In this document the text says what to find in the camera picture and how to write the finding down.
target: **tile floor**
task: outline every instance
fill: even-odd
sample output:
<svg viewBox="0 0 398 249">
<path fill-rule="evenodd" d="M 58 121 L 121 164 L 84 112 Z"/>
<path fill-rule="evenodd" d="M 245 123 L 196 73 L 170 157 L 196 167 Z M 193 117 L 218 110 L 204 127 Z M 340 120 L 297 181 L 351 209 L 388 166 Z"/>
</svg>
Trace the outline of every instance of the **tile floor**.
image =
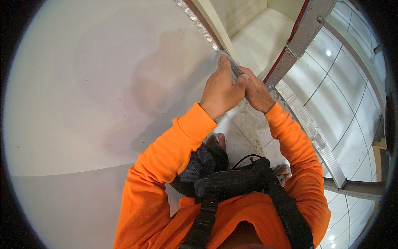
<svg viewBox="0 0 398 249">
<path fill-rule="evenodd" d="M 369 52 L 368 59 L 384 82 L 384 58 L 382 53 L 374 54 L 376 36 L 362 21 L 363 17 L 342 1 L 336 3 L 331 15 Z M 349 180 L 375 181 L 372 143 L 382 128 L 382 113 L 364 72 L 325 28 L 320 30 L 301 60 L 284 80 L 303 103 L 344 175 Z M 330 174 L 326 172 L 324 176 L 330 177 Z M 332 216 L 320 248 L 348 248 L 365 227 L 375 202 L 327 190 L 325 197 Z"/>
</svg>

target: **black harness strap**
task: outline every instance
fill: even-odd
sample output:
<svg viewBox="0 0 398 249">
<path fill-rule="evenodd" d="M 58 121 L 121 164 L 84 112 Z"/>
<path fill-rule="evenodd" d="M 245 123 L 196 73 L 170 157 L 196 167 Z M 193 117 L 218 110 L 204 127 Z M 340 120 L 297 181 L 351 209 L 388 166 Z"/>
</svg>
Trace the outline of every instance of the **black harness strap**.
<svg viewBox="0 0 398 249">
<path fill-rule="evenodd" d="M 196 216 L 185 242 L 179 248 L 204 249 L 216 220 L 219 197 L 221 201 L 226 200 L 231 195 L 238 196 L 258 190 L 259 186 L 271 197 L 292 249 L 313 249 L 311 229 L 300 214 L 296 200 L 290 198 L 279 184 L 269 167 L 269 161 L 264 157 L 253 162 L 250 170 L 221 171 L 205 176 L 195 183 L 197 200 L 203 198 L 201 212 Z"/>
<path fill-rule="evenodd" d="M 219 204 L 219 189 L 207 188 L 202 200 L 200 214 L 196 216 L 185 242 L 180 249 L 204 249 L 216 221 L 215 214 Z"/>
<path fill-rule="evenodd" d="M 296 200 L 290 198 L 285 189 L 275 179 L 267 181 L 268 194 L 282 221 L 283 228 L 292 249 L 314 249 L 314 239 L 310 226 L 300 214 Z"/>
</svg>

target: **worker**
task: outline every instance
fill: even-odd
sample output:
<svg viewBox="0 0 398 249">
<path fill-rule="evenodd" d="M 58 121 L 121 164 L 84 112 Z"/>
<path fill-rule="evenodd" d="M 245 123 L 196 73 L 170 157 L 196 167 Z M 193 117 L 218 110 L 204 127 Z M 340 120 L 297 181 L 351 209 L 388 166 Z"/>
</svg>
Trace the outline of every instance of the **worker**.
<svg viewBox="0 0 398 249">
<path fill-rule="evenodd" d="M 175 118 L 173 126 L 138 156 L 137 162 L 128 171 L 114 248 L 298 248 L 300 246 L 293 242 L 294 236 L 296 240 L 300 240 L 300 236 L 310 238 L 312 247 L 309 248 L 320 244 L 328 228 L 330 210 L 324 196 L 322 166 L 312 143 L 291 114 L 271 98 L 265 85 L 251 70 L 240 69 L 243 75 L 233 84 L 230 61 L 220 56 L 219 66 L 208 79 L 201 101 L 195 103 L 184 116 Z M 268 176 L 268 194 L 264 190 L 247 187 L 246 194 L 234 196 L 241 193 L 235 188 L 231 190 L 234 194 L 224 191 L 228 199 L 221 198 L 217 188 L 209 188 L 215 189 L 210 196 L 207 192 L 210 190 L 204 185 L 205 198 L 212 201 L 205 203 L 203 199 L 201 203 L 198 196 L 192 196 L 192 191 L 197 190 L 196 183 L 207 176 L 206 172 L 216 172 L 212 176 L 251 172 L 225 171 L 227 156 L 223 134 L 218 135 L 218 140 L 212 136 L 206 145 L 202 143 L 217 127 L 215 120 L 234 108 L 242 98 L 265 114 L 272 137 L 279 140 L 281 153 L 291 164 L 292 177 L 286 181 L 284 189 L 277 184 L 283 190 L 278 194 L 275 194 L 276 190 L 271 190 L 276 187 L 272 185 L 273 178 Z M 265 172 L 263 169 L 267 168 L 267 163 L 269 167 L 269 161 L 265 158 L 252 160 L 253 168 L 258 171 Z M 190 176 L 194 178 L 194 185 L 189 182 L 192 180 Z M 242 177 L 237 178 L 231 180 L 243 180 Z M 171 183 L 187 194 L 180 199 L 179 209 L 173 217 L 170 217 L 165 183 Z M 183 188 L 187 183 L 191 184 L 187 185 L 190 190 Z M 224 186 L 227 182 L 219 184 L 220 188 Z M 275 195 L 283 194 L 294 204 L 277 205 Z M 285 206 L 292 212 L 281 212 Z M 205 212 L 212 212 L 209 226 L 197 222 Z M 205 245 L 196 246 L 194 240 Z"/>
</svg>

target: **white floor tile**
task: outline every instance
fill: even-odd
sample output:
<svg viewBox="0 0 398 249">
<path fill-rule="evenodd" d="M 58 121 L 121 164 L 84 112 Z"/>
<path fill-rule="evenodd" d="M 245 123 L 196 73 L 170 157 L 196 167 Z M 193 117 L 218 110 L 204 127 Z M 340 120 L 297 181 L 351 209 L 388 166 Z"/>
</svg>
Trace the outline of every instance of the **white floor tile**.
<svg viewBox="0 0 398 249">
<path fill-rule="evenodd" d="M 328 204 L 329 210 L 331 212 L 330 222 L 328 228 L 333 227 L 337 224 L 343 216 L 345 216 L 348 212 L 347 202 L 345 201 L 345 196 L 343 194 L 339 194 Z"/>
<path fill-rule="evenodd" d="M 336 18 L 346 29 L 348 29 L 351 12 L 352 10 L 347 5 L 337 2 L 330 15 Z"/>
<path fill-rule="evenodd" d="M 371 201 L 371 211 L 370 211 L 370 215 L 373 214 L 374 210 L 375 210 L 375 206 L 376 206 L 376 202 L 375 201 Z"/>
<path fill-rule="evenodd" d="M 326 75 L 326 72 L 307 53 L 283 77 L 286 84 L 297 95 L 302 104 L 305 104 L 317 89 Z"/>
<path fill-rule="evenodd" d="M 337 44 L 338 47 L 341 47 L 341 41 L 339 41 L 339 39 L 337 39 L 336 36 L 334 36 L 327 28 L 322 26 L 321 30 L 325 32 L 325 34 L 328 35 Z"/>
<path fill-rule="evenodd" d="M 323 247 L 322 249 L 347 249 L 349 242 L 349 229 L 346 229 L 339 237 L 334 238 L 331 243 L 327 246 Z"/>
<path fill-rule="evenodd" d="M 357 228 L 356 231 L 351 232 L 350 239 L 349 239 L 349 246 L 351 246 L 355 240 L 359 237 L 361 234 L 362 230 L 365 228 L 365 224 L 363 224 L 361 227 Z"/>
<path fill-rule="evenodd" d="M 380 116 L 381 115 L 381 107 L 380 107 L 380 104 L 378 103 L 375 91 L 373 90 L 373 87 L 369 83 L 369 80 L 368 80 L 368 82 L 366 84 L 366 88 L 368 88 L 369 92 L 371 93 L 372 98 L 373 98 L 373 102 L 375 103 L 376 108 L 377 108 L 377 112 L 378 112 L 378 114 Z"/>
<path fill-rule="evenodd" d="M 371 213 L 371 207 L 368 205 L 366 208 L 362 210 L 362 212 L 359 214 L 357 219 L 354 221 L 354 223 L 351 223 L 350 226 L 350 244 L 352 244 L 358 236 L 361 234 L 363 228 L 365 228 L 365 225 L 369 219 L 369 215 Z"/>
<path fill-rule="evenodd" d="M 373 178 L 373 176 L 376 174 L 376 160 L 375 160 L 373 147 L 371 147 L 371 149 L 369 150 L 369 160 L 371 163 L 371 172 L 372 172 L 372 178 Z"/>
<path fill-rule="evenodd" d="M 335 247 L 346 241 L 349 237 L 348 214 L 345 214 L 334 226 L 328 228 L 324 239 L 321 241 L 322 248 L 330 248 L 332 244 Z"/>
<path fill-rule="evenodd" d="M 365 88 L 365 93 L 355 116 L 365 138 L 366 147 L 369 149 L 372 146 L 378 124 L 380 123 L 380 116 L 368 88 Z"/>
<path fill-rule="evenodd" d="M 348 244 L 349 244 L 349 239 L 347 239 L 345 242 L 343 242 L 343 243 L 341 244 L 341 246 L 335 247 L 335 248 L 333 248 L 333 249 L 347 249 L 347 248 L 348 248 Z"/>
<path fill-rule="evenodd" d="M 347 132 L 332 152 L 347 179 L 354 176 L 367 152 L 361 129 L 354 118 Z"/>
<path fill-rule="evenodd" d="M 329 76 L 304 107 L 330 149 L 341 139 L 354 114 Z"/>
<path fill-rule="evenodd" d="M 372 181 L 371 163 L 366 156 L 355 175 L 351 178 L 353 181 L 371 182 Z"/>
<path fill-rule="evenodd" d="M 370 210 L 371 208 L 370 204 L 371 204 L 370 200 L 359 199 L 357 203 L 355 203 L 355 205 L 348 211 L 351 226 L 353 226 L 354 224 L 361 223 L 361 221 L 364 218 L 367 221 L 369 215 L 365 215 L 364 213 Z"/>
<path fill-rule="evenodd" d="M 358 62 L 354 59 L 354 56 L 348 52 L 347 48 L 342 46 L 341 50 L 345 53 L 346 56 L 350 59 L 352 64 L 354 64 L 355 68 L 358 70 L 359 74 L 362 76 L 363 80 L 366 82 L 368 78 L 365 75 L 365 72 L 362 70 L 362 68 L 359 66 Z"/>
<path fill-rule="evenodd" d="M 366 81 L 345 53 L 339 53 L 329 75 L 355 112 L 361 102 Z"/>
<path fill-rule="evenodd" d="M 348 32 L 364 50 L 367 58 L 371 59 L 371 31 L 356 13 L 352 13 Z"/>
<path fill-rule="evenodd" d="M 306 49 L 306 52 L 327 72 L 332 66 L 334 59 L 336 59 L 339 50 L 340 46 L 325 32 L 320 30 Z"/>
<path fill-rule="evenodd" d="M 328 201 L 328 203 L 330 203 L 336 197 L 336 195 L 338 195 L 338 193 L 325 190 L 325 198 Z"/>
<path fill-rule="evenodd" d="M 352 209 L 352 207 L 359 201 L 359 198 L 352 196 L 345 196 L 347 199 L 348 210 Z"/>
</svg>

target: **tile grout line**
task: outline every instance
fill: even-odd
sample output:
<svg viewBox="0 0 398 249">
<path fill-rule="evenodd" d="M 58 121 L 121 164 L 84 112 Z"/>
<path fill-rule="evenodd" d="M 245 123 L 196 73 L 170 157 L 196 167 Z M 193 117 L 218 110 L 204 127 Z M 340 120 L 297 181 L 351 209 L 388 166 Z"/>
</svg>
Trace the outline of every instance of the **tile grout line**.
<svg viewBox="0 0 398 249">
<path fill-rule="evenodd" d="M 356 219 L 352 222 L 352 224 L 354 224 L 354 222 L 357 221 L 357 220 L 359 219 L 360 216 L 361 216 L 361 215 L 359 215 L 358 218 L 356 218 Z"/>
<path fill-rule="evenodd" d="M 353 11 L 351 10 L 351 15 L 350 15 L 350 17 L 349 17 L 349 23 L 348 23 L 347 32 L 348 32 L 348 30 L 349 30 L 349 27 L 350 27 L 350 25 L 351 25 L 352 12 L 353 12 Z"/>
<path fill-rule="evenodd" d="M 329 229 L 331 229 L 331 228 L 334 227 L 337 223 L 339 223 L 339 221 L 341 221 L 341 219 L 344 218 L 344 216 L 345 216 L 346 214 L 348 214 L 348 211 L 347 211 L 347 213 L 345 213 L 338 221 L 336 221 L 336 223 L 333 224 L 333 226 L 331 226 Z"/>
<path fill-rule="evenodd" d="M 330 66 L 329 70 L 326 72 L 325 69 L 324 69 L 324 71 L 326 72 L 325 77 L 323 78 L 323 80 L 321 81 L 321 83 L 319 84 L 319 86 L 315 89 L 315 91 L 312 93 L 312 95 L 310 96 L 310 98 L 304 103 L 303 107 L 305 107 L 305 105 L 308 103 L 308 101 L 310 101 L 310 99 L 311 99 L 312 96 L 316 93 L 316 91 L 319 89 L 319 87 L 322 85 L 322 83 L 323 83 L 323 81 L 326 79 L 326 77 L 329 76 L 329 72 L 330 72 L 330 70 L 332 69 L 334 63 L 336 62 L 337 57 L 339 56 L 342 47 L 343 47 L 343 44 L 340 46 L 340 49 L 339 49 L 339 51 L 338 51 L 338 53 L 337 53 L 337 55 L 336 55 L 336 58 L 333 60 L 333 63 L 332 63 L 332 65 Z M 318 63 L 310 54 L 308 54 L 308 55 L 319 65 L 319 63 Z"/>
<path fill-rule="evenodd" d="M 311 59 L 313 59 L 317 64 L 318 64 L 318 66 L 320 66 L 321 68 L 322 68 L 322 70 L 327 74 L 328 72 L 326 72 L 326 70 L 309 54 L 309 53 L 307 53 L 306 51 L 305 51 L 305 53 L 306 54 L 308 54 L 308 56 L 309 57 L 311 57 Z"/>
<path fill-rule="evenodd" d="M 354 62 L 350 59 L 350 57 L 347 55 L 347 57 L 348 57 L 348 59 L 351 61 L 351 63 L 352 64 L 354 64 Z M 359 72 L 359 74 L 360 74 L 360 76 L 361 76 L 361 78 L 363 79 L 363 81 L 365 81 L 365 79 L 362 77 L 362 74 L 361 74 L 361 72 L 359 71 L 359 69 L 354 65 L 354 67 L 355 67 L 355 69 Z"/>
<path fill-rule="evenodd" d="M 350 125 L 352 124 L 352 121 L 354 120 L 355 116 L 352 117 L 351 122 L 349 123 L 347 129 L 345 130 L 345 132 L 343 133 L 343 135 L 341 136 L 340 140 L 337 142 L 337 144 L 333 147 L 332 152 L 334 151 L 334 149 L 337 147 L 337 145 L 339 145 L 340 141 L 343 139 L 344 135 L 347 133 L 348 128 L 350 127 Z"/>
<path fill-rule="evenodd" d="M 359 201 L 359 198 L 358 197 L 354 197 L 354 198 L 357 198 L 357 201 L 354 203 L 354 205 L 352 205 L 352 207 L 348 210 L 348 211 L 350 211 L 354 206 L 355 206 L 355 204 Z"/>
<path fill-rule="evenodd" d="M 377 126 L 377 129 L 376 129 L 376 133 L 377 133 L 377 130 L 378 130 L 378 128 L 380 127 L 380 125 L 381 125 L 381 117 L 380 117 L 380 120 L 379 120 L 379 122 L 378 122 L 378 126 Z M 373 137 L 372 144 L 369 146 L 368 152 L 369 152 L 369 150 L 371 150 L 371 148 L 372 148 L 373 142 L 374 142 L 375 139 L 376 139 L 376 135 L 377 135 L 377 134 L 375 134 L 375 136 Z"/>
<path fill-rule="evenodd" d="M 351 220 L 350 220 L 350 217 L 349 217 L 347 196 L 344 196 L 344 197 L 345 197 L 345 203 L 347 204 L 347 213 L 348 213 L 348 243 L 349 243 L 349 239 L 351 237 Z"/>
<path fill-rule="evenodd" d="M 333 241 L 336 241 L 338 238 L 340 238 L 342 235 L 343 235 L 343 233 L 342 234 L 340 234 L 336 239 L 334 239 Z"/>
<path fill-rule="evenodd" d="M 332 42 L 334 42 L 334 44 L 336 44 L 337 46 L 338 46 L 338 44 L 334 41 L 334 39 L 333 38 L 331 38 L 325 31 L 323 31 L 322 29 L 320 29 L 320 31 L 322 31 L 322 32 L 324 32 L 325 33 L 325 35 L 327 35 L 331 40 L 332 40 Z"/>
<path fill-rule="evenodd" d="M 369 80 L 366 82 L 366 87 L 368 88 L 368 90 L 369 90 L 369 92 L 370 92 L 371 90 L 370 90 L 369 87 L 368 87 L 368 82 L 369 82 Z M 381 118 L 381 113 L 379 112 L 379 110 L 378 110 L 378 108 L 377 108 L 378 102 L 377 102 L 377 104 L 376 104 L 376 101 L 375 101 L 375 99 L 373 98 L 373 96 L 372 96 L 372 99 L 373 99 L 373 103 L 374 103 L 375 106 L 376 106 L 378 116 L 379 116 L 379 118 Z"/>
<path fill-rule="evenodd" d="M 365 91 L 366 91 L 366 82 L 365 82 L 365 89 L 363 90 L 363 93 L 362 93 L 361 101 L 359 102 L 359 105 L 358 105 L 357 109 L 355 110 L 354 116 L 357 115 L 357 112 L 358 112 L 358 110 L 359 110 L 359 106 L 361 105 L 362 100 L 363 100 L 363 97 L 364 97 L 364 95 L 365 95 Z"/>
<path fill-rule="evenodd" d="M 350 180 L 351 180 L 352 178 L 354 178 L 355 174 L 358 172 L 359 168 L 362 166 L 362 164 L 363 164 L 363 162 L 365 161 L 365 158 L 366 158 L 366 156 L 367 156 L 368 154 L 369 154 L 369 153 L 366 153 L 365 157 L 362 159 L 361 164 L 359 165 L 359 167 L 357 168 L 357 170 L 355 171 L 355 173 L 353 174 L 353 176 L 350 178 Z"/>
<path fill-rule="evenodd" d="M 332 81 L 333 81 L 333 83 L 336 85 L 337 89 L 339 89 L 339 91 L 341 92 L 340 88 L 337 86 L 337 84 L 334 82 L 333 79 L 332 79 Z M 352 124 L 352 121 L 353 121 L 354 119 L 356 119 L 355 115 L 356 115 L 356 113 L 357 113 L 357 111 L 358 111 L 358 109 L 359 109 L 359 106 L 361 105 L 361 102 L 362 102 L 362 99 L 363 99 L 363 95 L 364 95 L 364 94 L 365 94 L 365 91 L 364 91 L 363 94 L 362 94 L 361 101 L 359 102 L 358 108 L 357 108 L 357 110 L 356 110 L 355 112 L 352 110 L 350 104 L 349 104 L 348 101 L 347 101 L 348 106 L 350 107 L 352 113 L 354 114 L 354 117 L 352 118 L 351 122 L 349 123 L 349 125 L 348 125 L 347 129 L 345 130 L 343 136 L 340 138 L 340 140 L 339 140 L 339 141 L 337 142 L 337 144 L 334 146 L 332 152 L 333 152 L 334 149 L 337 147 L 337 145 L 340 143 L 340 141 L 343 139 L 345 133 L 348 131 L 348 128 L 349 128 L 350 125 Z"/>
</svg>

